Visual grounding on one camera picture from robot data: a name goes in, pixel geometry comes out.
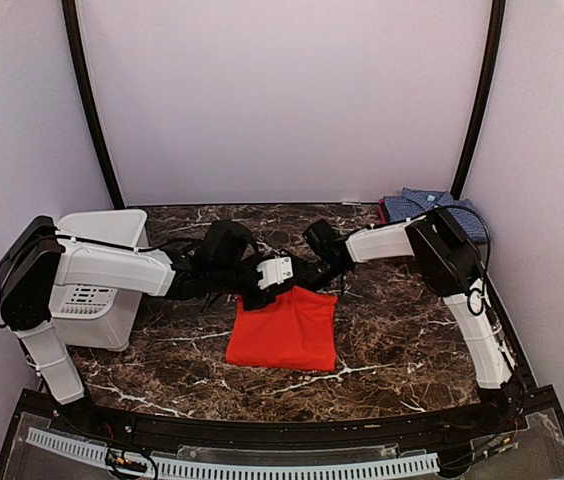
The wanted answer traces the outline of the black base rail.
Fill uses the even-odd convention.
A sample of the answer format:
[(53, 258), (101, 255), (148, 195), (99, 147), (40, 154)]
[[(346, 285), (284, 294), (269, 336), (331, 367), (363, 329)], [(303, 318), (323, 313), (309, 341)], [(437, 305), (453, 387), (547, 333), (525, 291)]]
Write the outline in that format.
[(550, 386), (528, 391), (501, 418), (495, 418), (483, 404), (471, 404), (379, 419), (248, 423), (134, 413), (99, 406), (90, 400), (59, 407), (50, 396), (25, 389), (15, 412), (37, 415), (61, 431), (145, 451), (175, 452), (183, 446), (299, 451), (396, 444), (402, 450), (439, 451), (443, 460), (461, 464), (471, 457), (477, 439), (495, 440), (520, 432), (528, 427), (531, 414), (545, 408), (561, 409)]

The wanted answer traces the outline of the left black frame post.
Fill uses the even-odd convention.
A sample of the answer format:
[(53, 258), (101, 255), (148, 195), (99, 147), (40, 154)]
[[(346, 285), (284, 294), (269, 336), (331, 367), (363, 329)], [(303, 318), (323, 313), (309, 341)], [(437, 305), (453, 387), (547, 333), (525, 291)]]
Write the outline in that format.
[(108, 151), (89, 75), (86, 50), (78, 15), (78, 2), (62, 0), (61, 7), (74, 77), (101, 176), (113, 208), (115, 210), (123, 210), (126, 208), (126, 204)]

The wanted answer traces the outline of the white plastic laundry basket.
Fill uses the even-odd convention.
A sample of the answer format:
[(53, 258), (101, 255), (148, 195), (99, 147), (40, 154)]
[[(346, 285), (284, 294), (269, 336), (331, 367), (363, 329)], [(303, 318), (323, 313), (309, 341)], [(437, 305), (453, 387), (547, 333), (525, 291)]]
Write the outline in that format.
[[(147, 214), (139, 209), (73, 213), (61, 218), (63, 233), (126, 246), (147, 245)], [(123, 351), (142, 295), (87, 285), (53, 288), (50, 310), (61, 339), (70, 346)]]

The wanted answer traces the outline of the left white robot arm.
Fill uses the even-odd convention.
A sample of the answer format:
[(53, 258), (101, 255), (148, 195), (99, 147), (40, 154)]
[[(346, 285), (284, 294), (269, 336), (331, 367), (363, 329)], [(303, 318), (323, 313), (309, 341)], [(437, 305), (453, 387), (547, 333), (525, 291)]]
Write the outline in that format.
[(12, 331), (33, 360), (63, 417), (82, 436), (103, 427), (102, 412), (52, 323), (56, 286), (126, 290), (168, 300), (239, 295), (262, 308), (293, 283), (289, 256), (266, 256), (251, 231), (214, 221), (201, 239), (175, 238), (153, 247), (126, 246), (63, 233), (36, 217), (0, 260), (0, 328)]

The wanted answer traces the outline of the right black frame post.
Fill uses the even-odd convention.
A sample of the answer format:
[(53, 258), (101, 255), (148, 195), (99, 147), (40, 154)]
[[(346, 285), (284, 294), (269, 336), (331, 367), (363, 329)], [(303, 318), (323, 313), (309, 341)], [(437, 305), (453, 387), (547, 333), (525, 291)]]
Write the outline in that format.
[(493, 0), (491, 2), (484, 52), (475, 92), (475, 98), (450, 190), (451, 196), (455, 200), (459, 200), (463, 195), (474, 154), (477, 148), (490, 96), (493, 76), (495, 73), (502, 29), (504, 25), (505, 11), (505, 0)]

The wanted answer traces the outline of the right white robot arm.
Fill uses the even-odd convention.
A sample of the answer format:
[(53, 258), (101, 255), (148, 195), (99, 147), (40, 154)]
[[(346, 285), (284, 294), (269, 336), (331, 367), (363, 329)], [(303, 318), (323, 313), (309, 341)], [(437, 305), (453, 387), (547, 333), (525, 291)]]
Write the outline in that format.
[(412, 257), (426, 286), (452, 313), (471, 355), (480, 391), (503, 390), (515, 375), (501, 324), (487, 294), (486, 260), (447, 209), (343, 235), (328, 222), (303, 237), (316, 261), (294, 260), (293, 280), (317, 291), (370, 261)]

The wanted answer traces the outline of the black frame post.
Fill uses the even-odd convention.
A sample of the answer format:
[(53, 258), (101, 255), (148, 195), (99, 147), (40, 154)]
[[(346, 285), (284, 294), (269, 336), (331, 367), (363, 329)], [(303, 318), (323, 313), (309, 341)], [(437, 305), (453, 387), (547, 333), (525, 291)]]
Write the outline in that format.
[(101, 176), (113, 208), (115, 210), (123, 210), (126, 208), (126, 204), (108, 151), (89, 75), (86, 50), (78, 15), (78, 2), (62, 0), (61, 7), (74, 77)]
[(451, 196), (455, 200), (459, 200), (463, 195), (474, 154), (477, 148), (490, 96), (493, 76), (495, 73), (502, 29), (504, 25), (505, 11), (505, 0), (493, 0), (491, 2), (484, 52), (475, 92), (475, 98), (450, 190)]

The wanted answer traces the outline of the orange garment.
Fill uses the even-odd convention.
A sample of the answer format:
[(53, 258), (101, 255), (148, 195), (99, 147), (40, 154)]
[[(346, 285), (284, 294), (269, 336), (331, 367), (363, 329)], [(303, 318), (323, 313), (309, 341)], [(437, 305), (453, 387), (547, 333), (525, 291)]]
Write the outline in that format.
[(239, 298), (226, 362), (235, 366), (333, 371), (337, 303), (334, 295), (300, 287), (253, 311), (246, 310)]

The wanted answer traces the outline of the red folded garment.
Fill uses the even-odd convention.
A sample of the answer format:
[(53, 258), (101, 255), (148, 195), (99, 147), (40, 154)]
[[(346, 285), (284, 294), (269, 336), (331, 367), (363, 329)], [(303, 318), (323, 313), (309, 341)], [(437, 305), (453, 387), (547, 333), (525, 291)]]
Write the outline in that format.
[(389, 216), (389, 214), (388, 214), (388, 210), (387, 210), (387, 208), (386, 208), (386, 204), (385, 204), (385, 200), (384, 200), (384, 199), (381, 199), (381, 200), (378, 202), (378, 210), (379, 210), (379, 215), (380, 215), (380, 218), (381, 218), (381, 220), (382, 220), (382, 223), (383, 223), (383, 224), (388, 224), (389, 221), (390, 221), (390, 216)]

